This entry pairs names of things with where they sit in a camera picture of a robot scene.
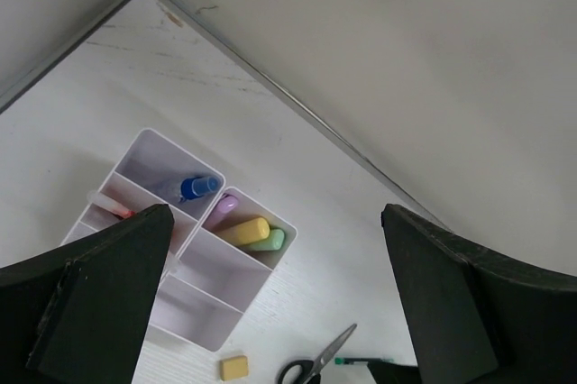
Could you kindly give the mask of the green gel pen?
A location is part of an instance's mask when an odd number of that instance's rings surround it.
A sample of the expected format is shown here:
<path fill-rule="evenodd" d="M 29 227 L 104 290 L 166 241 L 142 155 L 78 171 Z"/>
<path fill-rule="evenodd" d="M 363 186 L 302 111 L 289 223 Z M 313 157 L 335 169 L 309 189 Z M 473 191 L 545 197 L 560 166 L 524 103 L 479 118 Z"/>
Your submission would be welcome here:
<path fill-rule="evenodd" d="M 336 357 L 334 359 L 336 365 L 368 365 L 371 363 L 392 363 L 391 359 L 383 358 L 366 358 L 366 357 Z"/>

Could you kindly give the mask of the yellow eraser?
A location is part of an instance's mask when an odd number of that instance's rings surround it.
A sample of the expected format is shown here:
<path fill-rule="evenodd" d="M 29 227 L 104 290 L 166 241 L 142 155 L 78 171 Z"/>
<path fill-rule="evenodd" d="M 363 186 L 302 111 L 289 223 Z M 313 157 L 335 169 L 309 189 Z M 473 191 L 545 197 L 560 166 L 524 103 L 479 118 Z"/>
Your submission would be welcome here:
<path fill-rule="evenodd" d="M 245 378 L 249 375 L 249 362 L 245 355 L 219 361 L 219 376 L 222 381 Z"/>

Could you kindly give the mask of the yellow highlighter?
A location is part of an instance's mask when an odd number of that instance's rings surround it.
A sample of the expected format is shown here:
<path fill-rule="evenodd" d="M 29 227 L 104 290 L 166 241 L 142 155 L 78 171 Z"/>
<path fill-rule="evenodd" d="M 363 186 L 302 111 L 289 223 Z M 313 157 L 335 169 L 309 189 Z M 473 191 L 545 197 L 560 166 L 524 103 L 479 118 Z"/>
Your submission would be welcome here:
<path fill-rule="evenodd" d="M 266 240 L 270 235 L 270 225 L 263 217 L 236 224 L 215 233 L 216 236 L 233 246 L 241 247 Z"/>

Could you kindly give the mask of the red gel pen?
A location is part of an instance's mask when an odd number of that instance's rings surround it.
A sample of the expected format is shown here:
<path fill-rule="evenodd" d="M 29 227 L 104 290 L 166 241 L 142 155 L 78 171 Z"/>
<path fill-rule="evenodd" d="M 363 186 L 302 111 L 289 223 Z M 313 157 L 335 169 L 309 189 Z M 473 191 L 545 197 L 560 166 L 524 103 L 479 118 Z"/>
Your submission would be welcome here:
<path fill-rule="evenodd" d="M 120 219 L 127 219 L 135 215 L 133 210 L 96 190 L 88 193 L 87 200 L 90 204 L 97 206 Z"/>

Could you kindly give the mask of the black handled scissors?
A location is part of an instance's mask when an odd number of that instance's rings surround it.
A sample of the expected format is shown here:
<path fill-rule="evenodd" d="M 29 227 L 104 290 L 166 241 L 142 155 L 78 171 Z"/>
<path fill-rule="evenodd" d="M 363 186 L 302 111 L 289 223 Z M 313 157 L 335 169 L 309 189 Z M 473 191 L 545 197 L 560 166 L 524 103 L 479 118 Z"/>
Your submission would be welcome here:
<path fill-rule="evenodd" d="M 287 363 L 278 373 L 276 382 L 282 383 L 320 383 L 322 369 L 335 357 L 339 350 L 349 340 L 357 329 L 357 324 L 352 324 L 331 341 L 313 360 L 297 359 Z M 294 368 L 298 372 L 292 379 L 286 379 L 287 375 Z"/>

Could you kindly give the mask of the pink highlighter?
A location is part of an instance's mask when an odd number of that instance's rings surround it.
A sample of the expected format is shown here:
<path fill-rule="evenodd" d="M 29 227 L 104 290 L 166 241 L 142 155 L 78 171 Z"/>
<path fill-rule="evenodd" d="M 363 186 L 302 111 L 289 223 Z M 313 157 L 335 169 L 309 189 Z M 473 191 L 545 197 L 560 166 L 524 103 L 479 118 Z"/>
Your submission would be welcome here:
<path fill-rule="evenodd" d="M 225 194 L 216 203 L 211 214 L 205 220 L 204 227 L 208 231 L 214 230 L 238 206 L 238 198 Z"/>

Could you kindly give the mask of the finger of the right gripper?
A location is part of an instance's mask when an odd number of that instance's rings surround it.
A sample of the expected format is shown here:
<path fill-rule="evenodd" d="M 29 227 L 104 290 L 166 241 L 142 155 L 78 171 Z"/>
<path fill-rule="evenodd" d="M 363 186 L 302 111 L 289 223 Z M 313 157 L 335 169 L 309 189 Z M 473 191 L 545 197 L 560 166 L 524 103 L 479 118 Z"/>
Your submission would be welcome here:
<path fill-rule="evenodd" d="M 376 384 L 422 383 L 417 366 L 399 365 L 389 361 L 369 361 L 367 367 Z"/>

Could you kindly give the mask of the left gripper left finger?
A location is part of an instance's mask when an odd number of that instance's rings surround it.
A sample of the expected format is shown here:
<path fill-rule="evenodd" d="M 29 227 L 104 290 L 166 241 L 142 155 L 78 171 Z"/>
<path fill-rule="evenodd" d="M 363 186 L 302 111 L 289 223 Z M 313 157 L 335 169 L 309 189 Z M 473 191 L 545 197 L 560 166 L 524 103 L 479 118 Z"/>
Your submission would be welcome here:
<path fill-rule="evenodd" d="M 3 383 L 129 383 L 174 216 L 153 205 L 1 269 Z"/>

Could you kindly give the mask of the blue cap spray bottle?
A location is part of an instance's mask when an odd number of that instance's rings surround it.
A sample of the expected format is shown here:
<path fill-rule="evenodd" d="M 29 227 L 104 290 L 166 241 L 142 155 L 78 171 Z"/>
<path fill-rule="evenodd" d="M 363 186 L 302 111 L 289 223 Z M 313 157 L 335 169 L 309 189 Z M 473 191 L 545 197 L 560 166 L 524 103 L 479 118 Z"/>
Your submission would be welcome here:
<path fill-rule="evenodd" d="M 213 175 L 200 177 L 172 178 L 153 187 L 153 191 L 163 199 L 173 203 L 186 203 L 214 194 L 221 187 L 221 181 Z"/>

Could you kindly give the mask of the green highlighter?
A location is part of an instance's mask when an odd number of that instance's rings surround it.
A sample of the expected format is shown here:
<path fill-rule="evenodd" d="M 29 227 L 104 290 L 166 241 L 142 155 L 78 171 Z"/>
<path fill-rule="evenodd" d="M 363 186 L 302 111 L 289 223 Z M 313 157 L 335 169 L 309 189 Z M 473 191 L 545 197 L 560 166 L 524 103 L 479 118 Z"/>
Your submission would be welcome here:
<path fill-rule="evenodd" d="M 245 249 L 247 251 L 279 251 L 285 242 L 286 234 L 279 228 L 270 230 L 269 236 L 257 242 L 248 244 Z"/>

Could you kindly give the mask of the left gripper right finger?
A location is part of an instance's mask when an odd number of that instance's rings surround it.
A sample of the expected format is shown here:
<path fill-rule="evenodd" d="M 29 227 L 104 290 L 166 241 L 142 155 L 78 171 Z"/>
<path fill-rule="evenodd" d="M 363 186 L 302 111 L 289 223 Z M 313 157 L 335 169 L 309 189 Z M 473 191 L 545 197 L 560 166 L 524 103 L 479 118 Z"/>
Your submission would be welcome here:
<path fill-rule="evenodd" d="M 574 383 L 576 278 L 518 261 L 400 205 L 381 213 L 424 383 Z"/>

